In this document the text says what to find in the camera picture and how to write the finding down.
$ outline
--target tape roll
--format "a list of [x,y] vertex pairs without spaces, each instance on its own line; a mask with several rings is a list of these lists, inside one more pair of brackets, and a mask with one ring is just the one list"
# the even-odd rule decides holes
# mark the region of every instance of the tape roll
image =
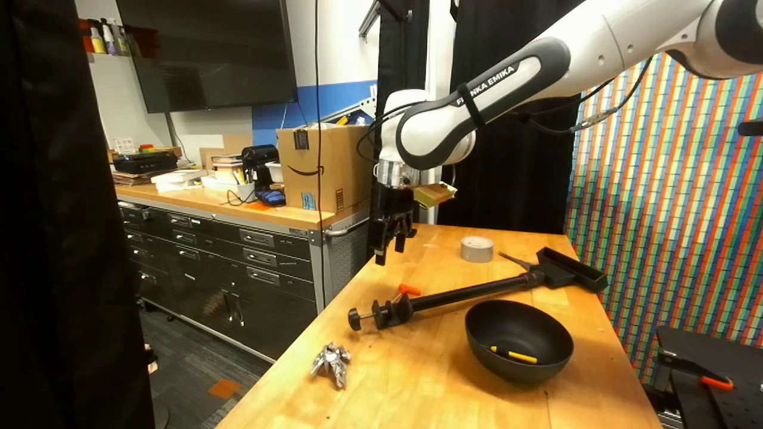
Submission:
[[460,258],[468,262],[488,262],[493,260],[493,241],[483,235],[464,235],[460,241]]

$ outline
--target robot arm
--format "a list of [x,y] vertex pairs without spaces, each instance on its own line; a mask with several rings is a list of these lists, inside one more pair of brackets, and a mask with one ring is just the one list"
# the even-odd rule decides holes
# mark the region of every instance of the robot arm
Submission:
[[415,233],[409,196],[423,171],[464,160],[474,128],[544,98],[569,98],[653,52],[671,52],[704,79],[763,70],[763,0],[586,0],[442,100],[398,90],[386,100],[374,165],[369,246],[383,265]]

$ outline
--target floor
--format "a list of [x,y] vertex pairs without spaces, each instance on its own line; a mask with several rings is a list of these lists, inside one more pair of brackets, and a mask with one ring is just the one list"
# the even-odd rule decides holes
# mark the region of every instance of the floor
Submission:
[[140,324],[157,356],[157,369],[151,374],[156,415],[167,415],[170,429],[216,427],[269,367],[159,311],[140,311]]

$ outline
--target television screen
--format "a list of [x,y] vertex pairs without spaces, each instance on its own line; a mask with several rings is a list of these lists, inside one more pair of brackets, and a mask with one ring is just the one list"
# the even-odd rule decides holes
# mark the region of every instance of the television screen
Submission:
[[116,0],[147,111],[291,102],[284,0]]

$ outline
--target colorful backdrop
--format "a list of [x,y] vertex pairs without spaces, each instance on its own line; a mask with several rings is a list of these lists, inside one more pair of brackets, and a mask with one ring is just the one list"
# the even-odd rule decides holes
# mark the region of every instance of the colorful backdrop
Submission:
[[[581,117],[618,104],[624,73]],[[763,349],[763,77],[700,82],[657,55],[612,119],[576,134],[567,233],[603,268],[603,303],[641,382],[655,382],[655,327]]]

